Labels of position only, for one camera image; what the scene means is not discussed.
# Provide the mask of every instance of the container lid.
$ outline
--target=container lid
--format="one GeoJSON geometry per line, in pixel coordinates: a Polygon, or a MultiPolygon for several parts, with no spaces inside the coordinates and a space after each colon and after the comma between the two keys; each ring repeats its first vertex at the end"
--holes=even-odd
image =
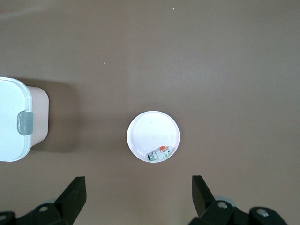
{"type": "Polygon", "coordinates": [[[0,77],[0,161],[17,161],[31,148],[32,97],[20,81],[0,77]]]}
{"type": "Polygon", "coordinates": [[[167,160],[177,150],[180,133],[176,122],[167,114],[159,111],[144,112],[135,117],[127,130],[127,143],[132,153],[148,163],[167,160]],[[148,155],[155,150],[171,148],[167,157],[150,160],[148,155]]]}

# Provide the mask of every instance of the screw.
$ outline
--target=screw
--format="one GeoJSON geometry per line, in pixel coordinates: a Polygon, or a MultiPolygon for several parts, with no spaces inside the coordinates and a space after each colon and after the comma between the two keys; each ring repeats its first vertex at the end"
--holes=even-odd
{"type": "Polygon", "coordinates": [[[259,215],[261,215],[262,217],[268,217],[268,216],[269,216],[269,214],[267,213],[267,211],[266,211],[266,210],[263,210],[263,209],[258,209],[258,210],[256,210],[256,212],[257,212],[259,215]]]}
{"type": "Polygon", "coordinates": [[[48,206],[43,206],[43,207],[41,207],[38,211],[39,212],[45,212],[45,211],[47,211],[48,210],[48,206]]]}
{"type": "Polygon", "coordinates": [[[218,202],[217,205],[222,209],[227,209],[227,204],[225,202],[218,202]]]}
{"type": "Polygon", "coordinates": [[[6,215],[1,215],[1,216],[0,216],[0,221],[5,220],[6,218],[7,218],[6,215]]]}

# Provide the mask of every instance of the white container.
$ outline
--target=white container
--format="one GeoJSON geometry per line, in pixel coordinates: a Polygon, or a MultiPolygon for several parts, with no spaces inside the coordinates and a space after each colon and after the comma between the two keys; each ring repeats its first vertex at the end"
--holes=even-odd
{"type": "Polygon", "coordinates": [[[0,161],[25,157],[48,134],[49,98],[42,89],[0,77],[0,161]]]}

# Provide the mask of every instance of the round plate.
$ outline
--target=round plate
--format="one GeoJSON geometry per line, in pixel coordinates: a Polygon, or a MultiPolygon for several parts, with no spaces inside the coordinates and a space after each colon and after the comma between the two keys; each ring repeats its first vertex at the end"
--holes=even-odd
{"type": "Polygon", "coordinates": [[[133,119],[127,131],[127,143],[132,153],[148,163],[159,163],[171,157],[178,148],[180,133],[176,122],[158,111],[144,112],[133,119]],[[148,154],[161,146],[172,146],[169,157],[149,161],[148,154]]]}

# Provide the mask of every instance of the gray latch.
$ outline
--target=gray latch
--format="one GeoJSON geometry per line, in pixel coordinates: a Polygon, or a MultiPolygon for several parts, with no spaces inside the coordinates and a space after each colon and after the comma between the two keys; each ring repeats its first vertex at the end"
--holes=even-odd
{"type": "Polygon", "coordinates": [[[22,135],[31,135],[33,132],[33,112],[18,114],[18,131],[22,135]]]}

